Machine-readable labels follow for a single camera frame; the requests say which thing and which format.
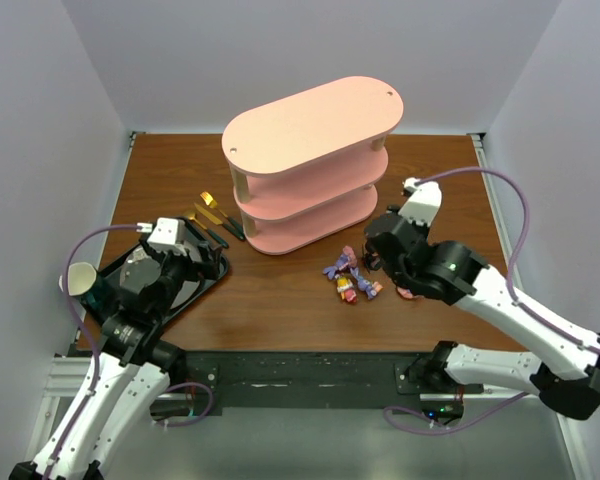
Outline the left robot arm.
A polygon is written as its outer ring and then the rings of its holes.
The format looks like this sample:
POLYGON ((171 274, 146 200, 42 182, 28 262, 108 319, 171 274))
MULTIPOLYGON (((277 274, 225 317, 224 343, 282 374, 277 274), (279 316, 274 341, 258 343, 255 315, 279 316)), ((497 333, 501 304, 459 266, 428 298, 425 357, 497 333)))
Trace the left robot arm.
POLYGON ((224 275, 222 250, 206 242, 195 255, 184 241, 140 246, 155 278, 130 274, 103 299, 100 344, 78 393, 43 449, 11 478, 104 478, 129 430, 183 367, 183 350, 162 341, 163 329, 185 283, 206 288, 224 275))

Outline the black haired red figure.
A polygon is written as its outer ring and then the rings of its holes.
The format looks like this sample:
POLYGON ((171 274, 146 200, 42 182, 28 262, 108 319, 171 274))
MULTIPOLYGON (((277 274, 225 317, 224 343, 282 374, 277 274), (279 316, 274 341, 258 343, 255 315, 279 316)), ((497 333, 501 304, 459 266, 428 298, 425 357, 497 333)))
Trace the black haired red figure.
POLYGON ((367 271, 378 271, 382 268, 381 257, 368 242, 363 246, 362 263, 367 271))

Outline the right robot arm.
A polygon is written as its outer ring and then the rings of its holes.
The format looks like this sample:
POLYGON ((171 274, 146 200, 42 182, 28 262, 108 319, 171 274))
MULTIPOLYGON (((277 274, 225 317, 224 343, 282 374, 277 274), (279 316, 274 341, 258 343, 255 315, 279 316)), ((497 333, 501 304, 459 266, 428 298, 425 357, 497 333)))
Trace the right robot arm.
POLYGON ((429 243, 428 230, 389 212, 364 230, 366 251, 393 283, 491 324, 522 352, 481 350, 441 341, 408 367, 411 379, 449 390, 488 384, 537 396, 553 411, 587 420, 600 406, 600 333, 570 323, 457 241, 429 243))

